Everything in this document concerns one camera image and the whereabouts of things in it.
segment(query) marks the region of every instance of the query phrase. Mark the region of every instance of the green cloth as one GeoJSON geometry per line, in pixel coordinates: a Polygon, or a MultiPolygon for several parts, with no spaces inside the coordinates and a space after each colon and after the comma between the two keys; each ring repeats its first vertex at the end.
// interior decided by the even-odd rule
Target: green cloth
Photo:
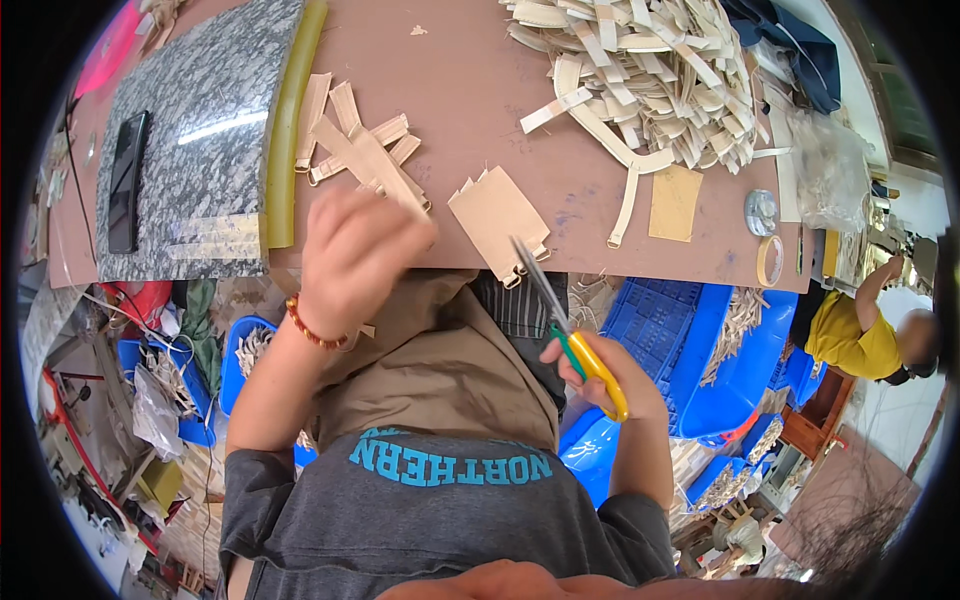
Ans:
{"type": "Polygon", "coordinates": [[[200,369],[211,398],[220,394],[220,345],[213,336],[209,315],[216,290],[216,279],[190,281],[186,288],[186,310],[180,324],[180,333],[193,340],[193,362],[200,369]]]}

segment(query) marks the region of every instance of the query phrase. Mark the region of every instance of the beige apron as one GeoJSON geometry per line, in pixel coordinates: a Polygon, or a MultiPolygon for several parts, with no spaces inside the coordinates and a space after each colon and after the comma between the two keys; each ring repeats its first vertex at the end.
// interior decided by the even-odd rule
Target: beige apron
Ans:
{"type": "Polygon", "coordinates": [[[557,450],[557,407],[467,287],[476,271],[415,270],[337,356],[307,432],[323,452],[369,427],[523,442],[557,450]]]}

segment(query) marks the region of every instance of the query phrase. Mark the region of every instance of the black phone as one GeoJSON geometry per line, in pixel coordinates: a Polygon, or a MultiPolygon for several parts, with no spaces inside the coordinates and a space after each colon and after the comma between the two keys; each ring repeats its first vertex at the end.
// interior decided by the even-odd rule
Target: black phone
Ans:
{"type": "Polygon", "coordinates": [[[140,163],[147,143],[150,113],[144,110],[124,121],[117,134],[110,178],[108,246],[114,254],[136,251],[136,197],[140,187],[140,163]]]}

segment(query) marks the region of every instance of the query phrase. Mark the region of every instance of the person in yellow shirt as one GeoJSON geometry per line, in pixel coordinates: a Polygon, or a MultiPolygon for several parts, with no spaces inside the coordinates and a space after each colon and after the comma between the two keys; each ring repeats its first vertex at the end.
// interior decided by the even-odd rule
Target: person in yellow shirt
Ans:
{"type": "Polygon", "coordinates": [[[880,290],[902,270],[903,257],[892,257],[863,280],[856,298],[827,291],[811,279],[797,301],[790,341],[814,360],[856,377],[892,385],[930,377],[943,341],[937,316],[925,308],[911,310],[895,330],[876,305],[880,290]]]}

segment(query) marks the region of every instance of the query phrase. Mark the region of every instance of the scissors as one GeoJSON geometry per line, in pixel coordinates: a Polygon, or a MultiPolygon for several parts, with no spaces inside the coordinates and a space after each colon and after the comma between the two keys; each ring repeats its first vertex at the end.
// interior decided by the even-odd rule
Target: scissors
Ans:
{"type": "Polygon", "coordinates": [[[601,406],[600,408],[607,414],[607,417],[618,423],[627,420],[630,416],[627,409],[627,397],[623,395],[623,390],[620,389],[620,384],[617,383],[613,373],[610,372],[610,369],[607,369],[607,366],[603,364],[593,348],[587,344],[584,336],[579,331],[573,331],[570,328],[569,319],[533,254],[514,236],[510,236],[510,241],[514,245],[516,256],[527,271],[528,277],[533,281],[540,299],[550,308],[552,317],[550,337],[560,340],[560,345],[564,349],[564,354],[570,360],[570,365],[583,377],[585,383],[591,377],[599,377],[607,385],[607,394],[613,400],[613,406],[616,408],[616,414],[613,414],[601,406]]]}

